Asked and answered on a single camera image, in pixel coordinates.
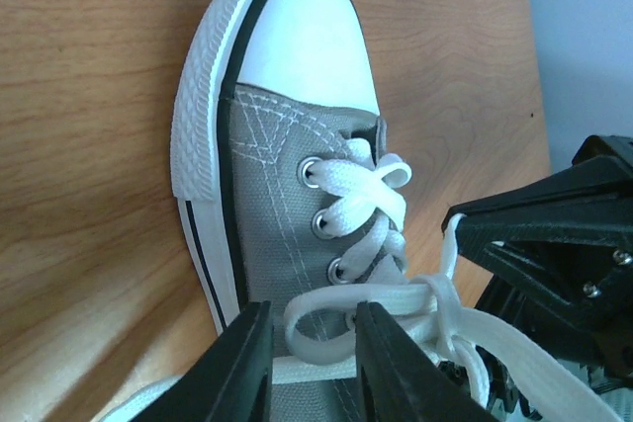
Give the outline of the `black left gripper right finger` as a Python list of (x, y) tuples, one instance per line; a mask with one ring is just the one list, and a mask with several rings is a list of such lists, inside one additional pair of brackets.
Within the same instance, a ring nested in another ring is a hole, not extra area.
[(356, 311), (356, 369), (365, 421), (492, 421), (376, 302)]

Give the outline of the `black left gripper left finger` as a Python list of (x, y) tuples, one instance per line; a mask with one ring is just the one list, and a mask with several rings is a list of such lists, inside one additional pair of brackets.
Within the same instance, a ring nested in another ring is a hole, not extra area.
[(273, 376), (271, 303), (252, 302), (180, 381), (136, 421), (268, 421)]

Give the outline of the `grey canvas sneaker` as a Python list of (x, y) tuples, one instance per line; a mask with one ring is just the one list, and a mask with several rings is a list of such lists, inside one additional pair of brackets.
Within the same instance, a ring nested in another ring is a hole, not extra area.
[(409, 167), (387, 151), (351, 0), (212, 0), (174, 103), (172, 191), (218, 332), (269, 301), (402, 283)]

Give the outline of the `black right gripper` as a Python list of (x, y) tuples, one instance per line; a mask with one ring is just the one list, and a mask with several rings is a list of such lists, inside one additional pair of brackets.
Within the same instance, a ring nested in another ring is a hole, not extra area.
[(552, 356), (632, 377), (632, 140), (591, 135), (570, 168), (453, 206), (441, 229), (493, 277), (476, 307)]

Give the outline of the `white shoelace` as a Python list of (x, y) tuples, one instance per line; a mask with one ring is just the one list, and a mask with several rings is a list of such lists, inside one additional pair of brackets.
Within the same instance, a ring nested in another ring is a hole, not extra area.
[(284, 312), (289, 355), (273, 363), (273, 381), (280, 385), (342, 380), (352, 374), (355, 339), (351, 332), (318, 341), (300, 328), (308, 316), (323, 310), (350, 314), (362, 301), (380, 304), (416, 346), (434, 362), (448, 361), (465, 369), (471, 393), (488, 401), (481, 349), (507, 363), (520, 383), (553, 376), (570, 382), (572, 375), (538, 345), (500, 318), (463, 306), (453, 284), (458, 254), (453, 230), (444, 232), (437, 273), (407, 278), (402, 234), (406, 204), (400, 194), (411, 175), (395, 154), (374, 157), (368, 141), (352, 138), (344, 159), (310, 158), (299, 169), (311, 189), (332, 195), (331, 206), (314, 219), (320, 237), (345, 236), (367, 225), (368, 233), (327, 270), (326, 287), (294, 297)]

